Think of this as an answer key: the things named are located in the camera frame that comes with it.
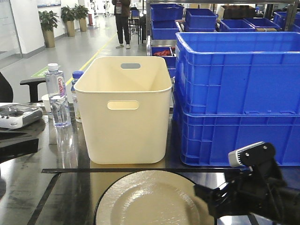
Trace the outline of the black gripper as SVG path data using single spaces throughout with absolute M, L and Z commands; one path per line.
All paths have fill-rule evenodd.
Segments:
M 284 218 L 285 204 L 280 188 L 286 186 L 275 161 L 272 143 L 264 142 L 242 152 L 248 169 L 228 179 L 224 188 L 211 189 L 199 184 L 195 195 L 204 200 L 214 218 L 255 213 L 265 218 Z

